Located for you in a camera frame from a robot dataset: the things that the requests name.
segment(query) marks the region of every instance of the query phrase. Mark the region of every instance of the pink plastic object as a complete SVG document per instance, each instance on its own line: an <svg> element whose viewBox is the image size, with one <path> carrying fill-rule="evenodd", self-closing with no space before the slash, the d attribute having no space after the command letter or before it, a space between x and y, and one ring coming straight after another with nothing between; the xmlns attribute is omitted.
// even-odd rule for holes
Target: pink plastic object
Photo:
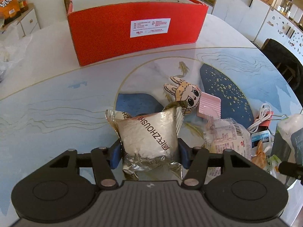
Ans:
<svg viewBox="0 0 303 227"><path fill-rule="evenodd" d="M219 97L202 92L197 108L197 116L207 119L209 116L221 118L221 99Z"/></svg>

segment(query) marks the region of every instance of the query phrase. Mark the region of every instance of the bunny ear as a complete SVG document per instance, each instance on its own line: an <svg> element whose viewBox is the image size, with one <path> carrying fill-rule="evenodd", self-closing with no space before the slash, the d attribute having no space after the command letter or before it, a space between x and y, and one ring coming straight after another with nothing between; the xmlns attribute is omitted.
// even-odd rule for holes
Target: bunny ear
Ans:
<svg viewBox="0 0 303 227"><path fill-rule="evenodd" d="M172 84L165 84L165 85L164 85L164 89L165 89L168 93L171 93L172 95L175 95L177 88L178 88L177 86L172 85Z"/></svg>
<svg viewBox="0 0 303 227"><path fill-rule="evenodd" d="M172 76L172 77L170 77L170 79L171 79L173 82L177 83L177 84L181 84L182 82L184 82L183 79L178 78L178 77L176 77L176 76Z"/></svg>

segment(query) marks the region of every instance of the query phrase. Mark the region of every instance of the gold line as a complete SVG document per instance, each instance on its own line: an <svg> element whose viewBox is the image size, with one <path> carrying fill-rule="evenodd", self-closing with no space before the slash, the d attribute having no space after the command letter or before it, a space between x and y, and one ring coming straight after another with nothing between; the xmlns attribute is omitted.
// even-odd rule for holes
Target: gold line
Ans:
<svg viewBox="0 0 303 227"><path fill-rule="evenodd" d="M256 49L256 47L255 47L255 48L251 48L251 47L200 47L200 48L175 49L175 50L166 50L166 51L149 52L149 53L143 53L143 54L138 54L138 55L125 56L125 57L121 57L121 58L118 58L118 59L110 59L110 60L106 60L106 61L103 61L103 62L96 62L96 63L92 63L92 64L89 64L89 65L86 65L86 66L81 66L81 67L79 67L79 68L77 68L77 69L73 69L73 70L70 70L70 71L67 71L67 72L63 72L63 73L60 73L60 74L58 74L58 75L52 76L52 77L50 77L50 78L41 80L41 81L39 81L39 82L37 82L37 83L31 84L31 85L29 85L29 86L27 86L27 87L24 87L24 88L22 88L22 89L20 89L20 90L18 90L18 91L16 91L16 92L14 92L14 93L12 93L12 94L9 94L8 96L6 96L6 97L0 99L0 101L2 101L2 100L4 100L4 99L6 99L6 98L12 96L13 94L16 94L16 93L20 92L20 91L22 91L22 90L25 90L25 89L27 89L28 87L31 87L31 86L34 86L34 85L36 85L36 84L42 83L42 82L44 82L44 81L46 81L46 80L52 79L52 78L54 78L54 77L61 76L61 75L66 74L66 73L70 73L70 72L73 72L73 71L81 70L81 69L83 69L83 68L90 67L90 66L96 66L96 65L103 64L103 63L112 62L112 61L115 61L115 60L124 60L124 59L130 58L130 57L137 57L137 56L143 56L143 55L148 55L148 54L157 54L157 53L174 52L174 51L182 51L182 50L220 49L220 48L232 48L232 49L233 49L233 48L236 48L236 49Z"/></svg>
<svg viewBox="0 0 303 227"><path fill-rule="evenodd" d="M147 64L147 63L149 63L149 62L151 62L151 61L160 60L160 59L165 59L165 58L184 58L184 59L196 60L195 58L184 57L184 56L166 56L166 57L160 57L160 58L156 58L156 59L153 59L153 60L149 60L149 61L147 61L147 62L145 62L145 63L143 63L143 64L137 66L137 67L134 68L134 69L125 77L125 79L121 82L121 84L120 84L120 86L119 86L119 88L118 88L116 97L115 97L115 103L114 103L114 105L113 105L114 110L116 110L116 103L117 103L118 94L119 94L119 92L120 92L120 90L121 90L121 88L122 88L122 85L125 83L125 81L128 79L128 77L129 77L133 72L135 72L138 68L140 68L141 66L143 66L143 65L145 65L145 64ZM196 61L198 61L198 62L200 62L200 63L202 63L202 64L206 64L206 65L208 65L208 66L210 66L210 67L213 67L213 68L216 69L217 71L219 71L219 72L221 72L222 74L224 74L225 76L227 76L227 75L226 75L225 73L223 73L221 70L219 70L218 68L216 68L216 67L214 67L214 66L211 66L210 64L207 64L207 63L205 63L205 62L203 62L203 61L201 61L201 60L196 60ZM238 85L237 85L229 76L227 76L227 77L228 77L228 78L234 83L234 85L237 86L237 88L242 92L243 96L245 97L245 99L247 100L247 102L248 102L248 104L249 104L251 113L253 114L252 109L251 109L251 105L250 105L248 99L246 98L245 94L243 93L243 91L239 88L239 86L238 86Z"/></svg>

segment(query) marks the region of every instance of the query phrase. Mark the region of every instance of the black chair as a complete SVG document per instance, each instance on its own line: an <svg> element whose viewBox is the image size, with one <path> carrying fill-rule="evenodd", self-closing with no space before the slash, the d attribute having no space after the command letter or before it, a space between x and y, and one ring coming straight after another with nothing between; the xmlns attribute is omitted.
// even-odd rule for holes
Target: black chair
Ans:
<svg viewBox="0 0 303 227"><path fill-rule="evenodd" d="M261 52L272 62L303 104L303 65L279 42L267 39Z"/></svg>

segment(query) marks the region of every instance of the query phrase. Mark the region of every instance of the red cardboard box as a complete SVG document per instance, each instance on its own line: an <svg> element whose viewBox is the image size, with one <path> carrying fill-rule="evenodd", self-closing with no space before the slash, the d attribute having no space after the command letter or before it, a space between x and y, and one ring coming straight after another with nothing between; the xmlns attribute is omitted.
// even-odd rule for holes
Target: red cardboard box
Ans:
<svg viewBox="0 0 303 227"><path fill-rule="evenodd" d="M196 0L65 0L65 4L80 66L194 43L208 8Z"/></svg>

